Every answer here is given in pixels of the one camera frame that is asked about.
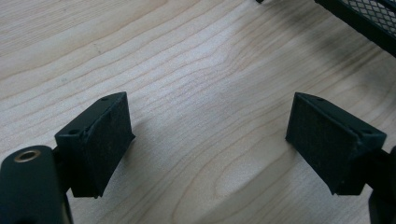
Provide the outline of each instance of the textured black surface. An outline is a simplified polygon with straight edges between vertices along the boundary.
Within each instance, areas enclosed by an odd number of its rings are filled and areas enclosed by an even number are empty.
[[[396,223],[396,205],[384,201],[375,191],[370,196],[369,210],[372,224]]]
[[[75,197],[102,196],[134,135],[126,92],[91,105],[55,134]]]
[[[386,134],[332,103],[296,92],[286,139],[332,193],[359,195],[365,157],[381,150]]]
[[[384,32],[396,37],[396,3],[394,0],[341,0],[341,2]]]
[[[22,152],[38,150],[31,161],[15,162]],[[0,223],[71,223],[68,202],[61,191],[52,150],[27,147],[9,155],[0,173]]]

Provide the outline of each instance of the wooden table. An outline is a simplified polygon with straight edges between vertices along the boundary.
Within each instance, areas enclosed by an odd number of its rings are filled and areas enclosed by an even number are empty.
[[[396,145],[396,60],[313,0],[0,3],[0,160],[127,91],[135,142],[79,223],[369,223],[284,140],[293,94]]]

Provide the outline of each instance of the screw hole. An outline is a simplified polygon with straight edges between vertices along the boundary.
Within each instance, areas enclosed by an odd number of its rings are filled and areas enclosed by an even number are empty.
[[[18,156],[15,157],[14,161],[15,162],[31,161],[31,160],[34,160],[35,158],[37,158],[40,154],[41,154],[41,152],[36,149],[24,151],[24,152],[18,154]]]
[[[79,129],[73,129],[69,131],[69,134],[76,134],[79,133]]]

